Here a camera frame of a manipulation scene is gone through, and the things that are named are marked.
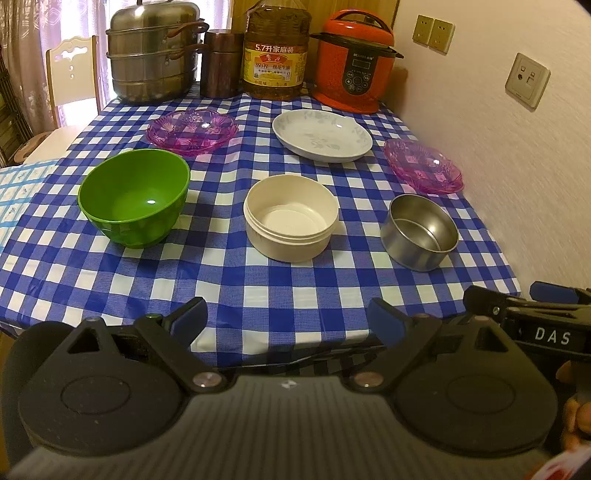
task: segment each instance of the yellow label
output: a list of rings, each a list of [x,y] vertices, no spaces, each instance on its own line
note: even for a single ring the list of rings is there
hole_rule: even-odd
[[[244,49],[244,81],[263,87],[302,84],[307,52],[300,49],[249,42]]]

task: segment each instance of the metal bowl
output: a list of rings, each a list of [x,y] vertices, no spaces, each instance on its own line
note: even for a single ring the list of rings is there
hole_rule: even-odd
[[[381,228],[390,257],[419,272],[437,268],[457,246],[460,234],[452,218],[437,203],[420,195],[399,195]]]

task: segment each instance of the white ceramic plate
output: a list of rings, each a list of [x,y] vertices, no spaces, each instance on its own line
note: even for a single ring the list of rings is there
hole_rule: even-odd
[[[291,110],[273,120],[279,141],[293,153],[326,163],[346,163],[371,150],[369,132],[352,118],[324,110]]]

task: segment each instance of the white container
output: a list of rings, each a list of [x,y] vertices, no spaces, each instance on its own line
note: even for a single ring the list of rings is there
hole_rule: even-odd
[[[298,263],[326,248],[339,220],[339,203],[317,181],[274,175],[250,189],[244,217],[248,239],[260,253]]]
[[[285,148],[325,163],[357,160],[374,143],[369,132],[354,119],[324,110],[283,112],[275,117],[272,126]]]

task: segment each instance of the red electric pressure cooker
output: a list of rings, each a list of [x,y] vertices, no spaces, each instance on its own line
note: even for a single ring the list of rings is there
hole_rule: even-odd
[[[364,21],[343,20],[352,14]],[[394,59],[394,34],[379,17],[365,10],[342,10],[324,23],[316,64],[318,101],[353,113],[375,113],[388,84]]]

